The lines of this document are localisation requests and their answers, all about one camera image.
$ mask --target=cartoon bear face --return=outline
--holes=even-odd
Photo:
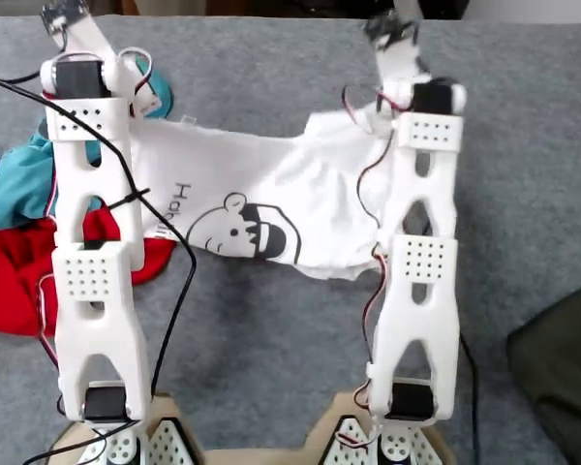
[[[200,216],[187,240],[214,254],[297,263],[301,238],[291,220],[277,206],[248,203],[232,193],[224,206]]]
[[[243,194],[230,194],[224,206],[204,213],[190,228],[188,240],[195,245],[226,257],[254,257],[256,244],[254,232],[248,228],[257,225],[245,221],[241,210],[247,203]]]

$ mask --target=red cloth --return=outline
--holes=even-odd
[[[118,239],[118,227],[107,208],[89,212],[83,224],[84,237]],[[36,335],[39,330],[38,283],[52,272],[56,228],[50,220],[38,220],[26,227],[0,231],[0,332]],[[176,243],[166,239],[144,239],[144,267],[132,273],[140,284],[156,277],[169,261]],[[56,289],[53,278],[45,279],[46,335],[56,325]]]

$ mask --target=dark green bag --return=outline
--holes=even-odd
[[[581,289],[512,332],[507,355],[546,433],[581,465]]]

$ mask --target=quadruped robot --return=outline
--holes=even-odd
[[[65,33],[68,39],[66,50],[41,68],[44,94],[111,141],[130,169],[129,119],[154,107],[154,94],[146,89],[136,97],[134,63],[113,52],[81,0],[46,6],[42,17],[57,43]],[[453,191],[466,92],[452,79],[428,73],[419,56],[415,23],[390,12],[369,21],[366,32],[382,77],[374,118],[393,130],[387,153],[392,160],[389,196],[378,236],[378,247],[387,255],[386,291],[366,367],[372,427],[365,432],[356,418],[341,418],[321,464],[439,464],[421,428],[449,419],[454,407],[459,324]],[[146,434],[152,393],[130,274],[143,265],[142,224],[139,202],[124,201],[133,193],[126,167],[103,143],[103,162],[92,167],[84,145],[96,138],[54,109],[46,110],[46,119],[60,192],[52,263],[59,303],[58,384],[65,414],[96,434],[130,425],[108,438],[101,452],[99,445],[90,445],[78,463],[201,463],[185,444],[176,418],[162,421],[150,439]],[[423,174],[416,170],[420,155],[430,160]],[[113,215],[120,240],[83,240],[81,225],[92,196],[117,205]],[[431,235],[405,231],[404,219],[416,202],[424,203]],[[414,297],[417,286],[423,287],[422,299]],[[395,377],[413,341],[425,349],[430,380]],[[88,378],[88,362],[97,354],[109,359],[120,382]]]

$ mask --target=blue cloth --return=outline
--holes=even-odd
[[[149,80],[162,106],[146,115],[147,118],[168,116],[172,94],[163,77],[153,72]],[[90,163],[101,157],[99,143],[86,143],[86,156]],[[53,177],[53,145],[47,140],[46,122],[27,144],[13,148],[0,159],[0,230],[17,228],[31,220],[43,218],[51,195]],[[99,199],[92,199],[89,208],[99,208]],[[49,213],[54,214],[55,201]]]

